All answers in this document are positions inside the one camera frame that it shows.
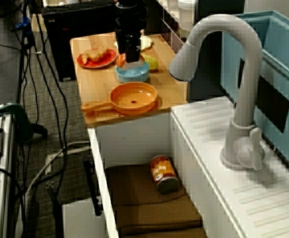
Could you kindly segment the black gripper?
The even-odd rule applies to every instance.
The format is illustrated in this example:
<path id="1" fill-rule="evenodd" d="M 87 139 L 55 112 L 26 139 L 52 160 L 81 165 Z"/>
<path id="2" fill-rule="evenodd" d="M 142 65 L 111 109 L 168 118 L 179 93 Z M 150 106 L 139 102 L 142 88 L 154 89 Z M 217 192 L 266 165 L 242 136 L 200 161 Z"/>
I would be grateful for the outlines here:
<path id="1" fill-rule="evenodd" d="M 123 7 L 116 9 L 116 41 L 120 54 L 127 62 L 136 62 L 141 52 L 141 30 L 146 27 L 147 7 Z"/>

